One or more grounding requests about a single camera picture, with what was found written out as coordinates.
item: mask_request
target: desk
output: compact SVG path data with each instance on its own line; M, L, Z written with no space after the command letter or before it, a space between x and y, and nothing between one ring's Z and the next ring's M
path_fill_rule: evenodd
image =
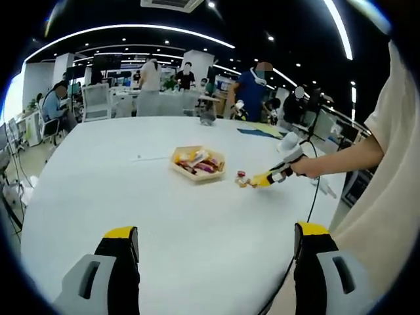
M107 231L135 225L143 315L256 314L293 256L294 224L306 220L316 188L296 176L239 188L238 170L279 162L279 140L237 131L245 126L204 127L194 117L79 124L46 164L24 221L22 262L45 298L56 299L63 276ZM196 185L170 170L175 147L197 144L226 156L223 181ZM328 179L339 196L345 175ZM329 226L338 202L318 192L311 221Z

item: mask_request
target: beige t-shirt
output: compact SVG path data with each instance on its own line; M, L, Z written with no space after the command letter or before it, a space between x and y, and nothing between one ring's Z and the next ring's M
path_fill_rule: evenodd
M420 229L420 99L391 42L390 77L366 125L385 155L369 186L333 233L340 250L366 268L372 299L382 297L404 267ZM269 315L295 313L293 271Z

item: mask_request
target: black shirt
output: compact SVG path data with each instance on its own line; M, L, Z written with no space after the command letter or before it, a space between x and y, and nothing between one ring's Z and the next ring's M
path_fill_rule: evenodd
M175 80L181 80L180 89L189 90L191 82L195 82L196 78L194 77L194 73L190 72L187 75L184 75L183 71L180 71L175 76Z

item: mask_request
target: person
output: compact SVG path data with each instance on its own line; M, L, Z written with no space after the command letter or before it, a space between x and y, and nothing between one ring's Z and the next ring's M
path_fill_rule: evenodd
M264 107L270 112L272 110L278 110L281 105L282 105L281 100L276 97L270 98L264 103Z
M377 166L365 192L332 236L369 275L373 301L390 290L419 233L420 100L410 71L389 43L390 76L365 124L372 135L337 153L292 164L298 175L317 178ZM293 270L269 315L295 313Z
M273 71L271 64L259 62L256 68L243 72L229 89L228 106L233 106L237 101L242 100L243 108L248 113L248 121L259 122L262 110L269 115L270 111L264 106L263 97L267 85L265 78L270 77L271 71Z
M137 116L156 116L159 110L161 66L155 58L147 58L140 73Z
M60 100L66 95L67 83L60 81L47 94L44 102L40 106L45 123L52 119L58 119L60 121L59 129L63 129L69 133L77 125L77 122L68 108L60 109Z
M202 94L207 94L206 85L209 80L207 78L201 79L199 86L197 87L197 91L201 92Z
M133 86L140 84L140 70L137 70L136 73L133 75Z
M305 114L305 109L302 104L302 99L296 95L295 91L290 93L289 96L284 100L283 112L283 119L287 123L301 122L301 119Z
M278 109L281 105L281 100L276 97L271 98L264 103L263 106L265 112L269 112L269 114L267 114L267 122L269 122L271 125L277 125Z
M101 84L103 79L104 76L100 70L92 69L91 84L89 85Z
M191 72L192 63L186 62L183 71L180 71L175 76L175 81L179 84L179 90L189 90L191 84L195 84L196 78L194 73Z
M39 104L39 101L43 98L42 93L38 93L37 98L35 99L37 104Z

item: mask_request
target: wire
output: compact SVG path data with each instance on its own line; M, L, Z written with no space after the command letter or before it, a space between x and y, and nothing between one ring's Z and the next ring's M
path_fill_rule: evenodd
M5 126L5 134L6 134L6 140L7 140L7 144L9 145L9 149L10 150L10 155L13 158L13 163L14 163L14 168L16 169L16 176L18 177L18 197L19 197L19 202L20 202L20 209L22 210L22 224L24 222L25 219L25 212L24 212L24 206L22 204L22 195L21 195L21 191L20 191L20 177L19 177L19 170L18 170L18 166L16 164L16 158L14 157L14 155L12 154L12 149L11 149L11 143L9 141L9 136L7 134L7 125L6 125L6 121L3 121L4 126Z
M318 154L316 153L315 146L314 146L314 144L309 139L306 139L306 140L302 141L299 145L302 145L305 142L309 142L310 143L310 145L314 149L315 158L317 158L318 157ZM309 222L310 216L312 215L312 212L314 210L316 196L318 195L318 189L319 189L319 187L320 187L320 178L318 178L318 183L316 185L314 199L312 201L312 205L310 206L310 211L309 211L309 215L308 215L308 218L307 218L306 222ZM293 261L294 260L295 260L295 256L293 256L292 259L290 260L289 266L287 266L287 269L286 269L286 272L284 274L284 277L282 278L282 280L281 280L279 286L277 287L275 293L271 296L271 298L268 300L268 302L265 304L265 306L261 309L261 311L258 313L258 315L266 314L269 311L268 307L273 303L276 295L279 293L280 289L283 287L283 284L286 281L286 278L287 278L287 276L290 273L290 269L291 269L291 267L293 265Z
M12 137L13 137L13 141L17 142L17 141L16 141L16 138L14 137L14 134L13 134L13 133L12 133ZM29 183L29 185L30 185L32 188L34 188L34 187L32 186L31 181L29 180L28 176L26 176L26 173L25 173L24 168L23 168L23 166L22 166L22 162L20 161L19 148L16 150L16 155L18 156L19 167L20 167L20 170L22 171L22 174L25 176L25 179L26 179L26 181Z
M10 215L9 215L9 219L10 219L10 223L12 223L12 226L13 226L13 230L14 230L14 234L13 235L16 235L16 237L18 238L19 243L20 243L19 233L21 233L22 230L16 231L16 227L14 226L14 222L13 222L13 220L12 220L12 218L11 218Z

